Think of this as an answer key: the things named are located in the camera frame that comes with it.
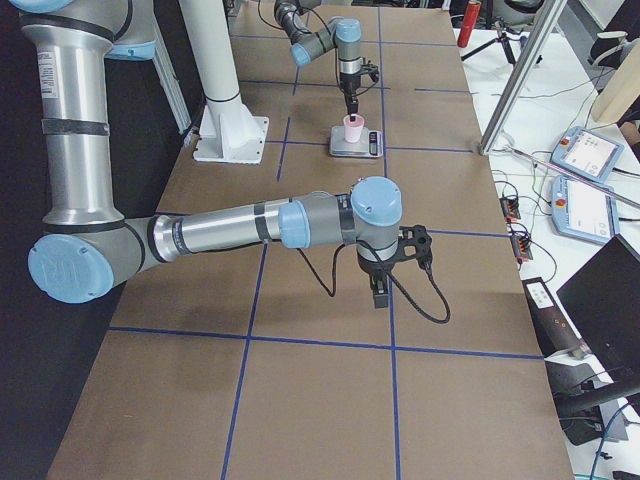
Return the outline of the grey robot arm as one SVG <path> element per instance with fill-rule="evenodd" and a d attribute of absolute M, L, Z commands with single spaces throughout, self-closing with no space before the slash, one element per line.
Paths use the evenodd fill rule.
<path fill-rule="evenodd" d="M 290 52 L 298 67 L 309 65 L 322 55 L 336 51 L 337 84 L 344 96 L 347 115 L 354 120 L 359 113 L 361 77 L 369 76 L 371 82 L 379 81 L 379 67 L 366 60 L 361 53 L 361 25 L 355 18 L 332 17 L 322 28 L 311 31 L 301 15 L 315 13 L 320 1 L 276 1 L 274 19 L 287 34 Z"/>
<path fill-rule="evenodd" d="M 388 303 L 393 267 L 432 268 L 421 225 L 404 227 L 399 187 L 372 176 L 345 194 L 304 196 L 190 216 L 128 219 L 113 203 L 104 61 L 155 53 L 149 1 L 20 1 L 21 29 L 35 45 L 52 207 L 28 267 L 37 286 L 65 303 L 107 294 L 135 274 L 180 256 L 278 242 L 354 246 L 374 304 Z"/>

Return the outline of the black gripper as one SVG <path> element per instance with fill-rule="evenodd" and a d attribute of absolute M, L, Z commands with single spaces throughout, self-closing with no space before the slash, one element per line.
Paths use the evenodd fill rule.
<path fill-rule="evenodd" d="M 358 114 L 359 100 L 357 96 L 361 87 L 362 76 L 369 76 L 373 83 L 377 83 L 379 80 L 379 67 L 371 61 L 338 61 L 339 88 L 346 98 L 347 114 L 349 116 Z"/>
<path fill-rule="evenodd" d="M 388 277 L 397 263 L 415 260 L 427 274 L 432 274 L 432 239 L 423 225 L 400 226 L 397 239 L 390 247 L 375 249 L 363 239 L 357 241 L 360 268 L 369 274 L 369 285 L 375 308 L 389 306 Z"/>

